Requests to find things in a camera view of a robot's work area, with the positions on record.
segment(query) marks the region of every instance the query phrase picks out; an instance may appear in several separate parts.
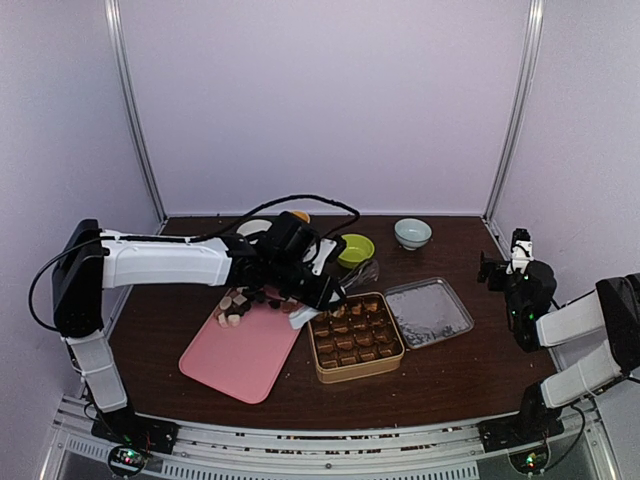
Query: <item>white wall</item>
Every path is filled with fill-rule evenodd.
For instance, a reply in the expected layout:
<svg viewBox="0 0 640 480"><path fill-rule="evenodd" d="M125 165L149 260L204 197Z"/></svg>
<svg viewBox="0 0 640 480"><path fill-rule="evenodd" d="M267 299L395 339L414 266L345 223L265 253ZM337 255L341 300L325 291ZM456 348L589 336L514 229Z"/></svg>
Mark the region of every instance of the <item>white wall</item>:
<svg viewBox="0 0 640 480"><path fill-rule="evenodd" d="M565 302L640 271L640 3L547 2L531 96L496 215L530 229ZM559 350L572 363L601 338ZM600 399L625 474L637 479L640 389Z"/></svg>
<svg viewBox="0 0 640 480"><path fill-rule="evenodd" d="M243 212L309 192L366 212L480 214L528 9L510 0L122 2L165 208Z"/></svg>
<svg viewBox="0 0 640 480"><path fill-rule="evenodd" d="M32 276L84 217L129 231L156 225L104 3L2 0L0 9L0 477L22 480L35 475L62 393L79 385L59 338L28 315ZM48 322L49 278L36 298Z"/></svg>

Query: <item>white bowl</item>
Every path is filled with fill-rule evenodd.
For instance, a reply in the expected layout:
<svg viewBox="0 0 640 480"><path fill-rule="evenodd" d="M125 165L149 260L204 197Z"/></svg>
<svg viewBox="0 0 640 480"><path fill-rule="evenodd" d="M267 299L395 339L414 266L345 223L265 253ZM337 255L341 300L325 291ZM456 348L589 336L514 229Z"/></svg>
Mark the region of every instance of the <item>white bowl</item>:
<svg viewBox="0 0 640 480"><path fill-rule="evenodd" d="M403 218L394 228L396 240L407 250L424 246L431 238L431 227L417 218Z"/></svg>
<svg viewBox="0 0 640 480"><path fill-rule="evenodd" d="M255 220L249 220L248 222L243 223L238 227L236 233L246 237L256 232L264 232L269 230L271 227L271 222L268 220L260 220L259 218Z"/></svg>

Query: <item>pile of chocolates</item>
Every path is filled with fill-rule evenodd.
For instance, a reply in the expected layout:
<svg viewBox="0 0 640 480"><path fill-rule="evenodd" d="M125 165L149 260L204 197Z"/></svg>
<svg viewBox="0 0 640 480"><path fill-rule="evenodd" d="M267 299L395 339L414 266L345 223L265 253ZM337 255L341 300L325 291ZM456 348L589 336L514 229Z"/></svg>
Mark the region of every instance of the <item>pile of chocolates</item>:
<svg viewBox="0 0 640 480"><path fill-rule="evenodd" d="M309 324L324 369L346 367L398 355L400 341L382 298L369 294L350 298L334 312Z"/></svg>

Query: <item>clear plastic tray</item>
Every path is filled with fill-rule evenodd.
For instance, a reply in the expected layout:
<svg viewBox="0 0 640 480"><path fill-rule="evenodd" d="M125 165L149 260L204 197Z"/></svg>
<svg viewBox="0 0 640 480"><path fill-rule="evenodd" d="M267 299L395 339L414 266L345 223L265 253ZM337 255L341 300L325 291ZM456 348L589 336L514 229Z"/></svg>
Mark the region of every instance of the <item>clear plastic tray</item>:
<svg viewBox="0 0 640 480"><path fill-rule="evenodd" d="M444 278L390 288L387 303L407 346L426 347L473 328L473 319Z"/></svg>

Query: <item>robotic arm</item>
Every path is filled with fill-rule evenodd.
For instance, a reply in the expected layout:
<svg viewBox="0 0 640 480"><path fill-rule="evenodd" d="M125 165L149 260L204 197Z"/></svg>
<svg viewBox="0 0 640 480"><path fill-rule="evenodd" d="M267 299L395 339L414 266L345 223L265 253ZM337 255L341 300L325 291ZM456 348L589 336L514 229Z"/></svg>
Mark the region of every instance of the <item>robotic arm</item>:
<svg viewBox="0 0 640 480"><path fill-rule="evenodd" d="M305 304L290 316L295 329L346 298L338 280L322 272L325 263L344 250L340 237L321 239L288 212L269 230L250 237L222 235L200 241L101 230L96 220L78 225L67 245L75 250L53 271L54 323L102 420L94 426L95 435L170 452L177 428L135 414L102 330L103 288L198 283L258 291L269 285L283 298Z"/></svg>
<svg viewBox="0 0 640 480"><path fill-rule="evenodd" d="M640 366L640 274L599 281L596 289L547 313L556 281L534 260L531 238L516 229L511 259L481 256L478 281L501 290L516 342L526 352L567 343L604 328L607 339L571 367L525 390L520 411L479 424L486 451L511 448L562 433L562 408L614 385Z"/></svg>

